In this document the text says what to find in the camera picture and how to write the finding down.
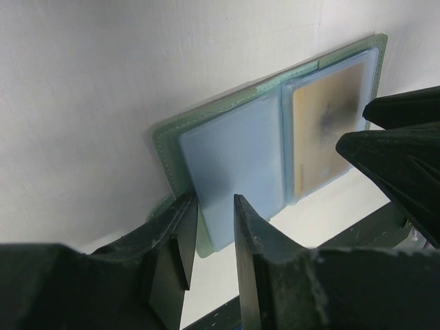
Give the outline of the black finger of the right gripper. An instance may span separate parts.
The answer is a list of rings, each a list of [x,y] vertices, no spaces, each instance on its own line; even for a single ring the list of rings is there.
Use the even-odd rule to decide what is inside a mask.
[[[346,133],[335,149],[439,248],[438,129]]]
[[[439,86],[376,98],[363,118],[383,129],[399,129],[439,121]]]

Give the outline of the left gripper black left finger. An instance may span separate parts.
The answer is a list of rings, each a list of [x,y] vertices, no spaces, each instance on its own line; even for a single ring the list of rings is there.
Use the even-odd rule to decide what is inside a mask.
[[[59,243],[1,246],[2,329],[178,329],[195,258],[198,201],[83,254]]]

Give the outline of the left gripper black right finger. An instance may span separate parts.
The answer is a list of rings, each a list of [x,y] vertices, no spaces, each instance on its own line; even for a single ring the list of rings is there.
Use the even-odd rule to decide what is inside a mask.
[[[307,249],[313,298],[295,300],[291,329],[438,329],[439,252]]]

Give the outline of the green card holder wallet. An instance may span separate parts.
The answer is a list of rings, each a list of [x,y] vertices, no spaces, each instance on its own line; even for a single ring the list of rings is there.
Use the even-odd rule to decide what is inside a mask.
[[[362,112],[377,95],[387,43],[385,34],[374,34],[153,127],[152,143],[172,198],[197,194],[200,257],[220,252],[234,241],[235,194],[244,195],[264,219],[307,196],[294,197],[292,96],[296,89],[312,78],[363,62],[358,123],[348,132],[369,128]]]

